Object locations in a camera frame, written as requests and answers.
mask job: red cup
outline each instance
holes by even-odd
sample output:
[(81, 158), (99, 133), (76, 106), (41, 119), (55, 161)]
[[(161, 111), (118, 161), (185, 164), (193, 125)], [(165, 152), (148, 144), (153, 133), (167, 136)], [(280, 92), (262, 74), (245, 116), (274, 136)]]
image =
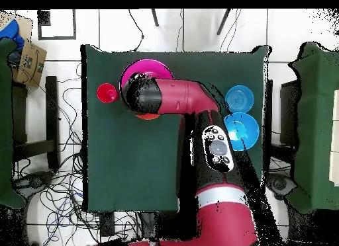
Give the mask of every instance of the red cup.
[(103, 83), (98, 87), (97, 96), (102, 103), (111, 103), (119, 99), (117, 90), (110, 83)]

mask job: cardboard box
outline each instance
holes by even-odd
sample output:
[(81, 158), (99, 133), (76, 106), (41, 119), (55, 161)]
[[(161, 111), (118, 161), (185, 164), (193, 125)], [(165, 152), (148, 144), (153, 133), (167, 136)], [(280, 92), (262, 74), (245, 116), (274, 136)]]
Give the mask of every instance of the cardboard box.
[(24, 39), (19, 69), (12, 68), (13, 81), (38, 87), (47, 51), (30, 42), (32, 34), (32, 21), (18, 15), (0, 13), (0, 30), (4, 29), (13, 19), (18, 22), (19, 35)]

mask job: chair leg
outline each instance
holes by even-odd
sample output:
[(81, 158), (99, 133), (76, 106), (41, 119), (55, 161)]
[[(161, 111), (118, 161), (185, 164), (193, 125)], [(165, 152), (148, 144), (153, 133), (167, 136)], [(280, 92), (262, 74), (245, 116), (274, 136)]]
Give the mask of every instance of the chair leg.
[(227, 19), (227, 17), (228, 17), (228, 14), (230, 13), (230, 10), (231, 10), (231, 9), (226, 9), (225, 14), (224, 14), (224, 17), (223, 17), (222, 20), (221, 20), (221, 23), (220, 23), (220, 26), (219, 26), (217, 35), (220, 35), (222, 29), (224, 28), (224, 24), (225, 24), (225, 21), (226, 21), (226, 19)]
[(153, 14), (154, 23), (158, 27), (159, 23), (158, 23), (158, 19), (156, 17), (156, 10), (155, 9), (151, 9), (151, 10), (152, 10), (152, 14)]

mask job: blue object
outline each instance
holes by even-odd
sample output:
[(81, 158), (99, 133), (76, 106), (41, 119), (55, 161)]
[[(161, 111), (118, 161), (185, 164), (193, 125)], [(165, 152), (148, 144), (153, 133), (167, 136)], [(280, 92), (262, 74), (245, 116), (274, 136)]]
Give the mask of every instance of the blue object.
[(227, 92), (225, 101), (231, 112), (247, 113), (254, 104), (254, 95), (248, 87), (235, 85)]
[(229, 114), (224, 119), (234, 151), (250, 149), (259, 138), (259, 126), (249, 114), (237, 112)]
[(19, 35), (19, 25), (15, 19), (0, 31), (1, 38), (10, 38), (16, 42), (18, 46), (15, 50), (22, 50), (24, 48), (24, 39)]

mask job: green table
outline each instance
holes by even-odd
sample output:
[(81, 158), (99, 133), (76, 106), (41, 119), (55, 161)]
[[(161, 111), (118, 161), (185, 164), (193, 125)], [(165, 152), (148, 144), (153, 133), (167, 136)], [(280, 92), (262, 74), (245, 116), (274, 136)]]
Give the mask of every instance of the green table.
[[(263, 66), (268, 52), (269, 48), (262, 46), (243, 54), (106, 53), (82, 46), (83, 74), (87, 77), (83, 80), (82, 102), (87, 109), (87, 115), (83, 113), (83, 131), (88, 154), (88, 210), (177, 210), (176, 154), (180, 116), (141, 120), (127, 112), (121, 100), (101, 103), (96, 93), (98, 86), (111, 83), (118, 89), (121, 73), (128, 64), (143, 58), (159, 60), (169, 67), (175, 78), (200, 81), (206, 86), (209, 82), (224, 96), (232, 86), (246, 85), (255, 98), (249, 114), (261, 127)], [(225, 117), (226, 108), (221, 102)], [(248, 153), (261, 178), (261, 142)]]
[(26, 202), (11, 185), (13, 176), (12, 73), (8, 55), (17, 47), (10, 39), (0, 39), (0, 204), (22, 208)]
[(339, 187), (329, 181), (334, 91), (339, 89), (339, 53), (314, 42), (302, 45), (291, 67), (301, 82), (294, 179), (299, 185), (288, 201), (300, 213), (339, 210)]

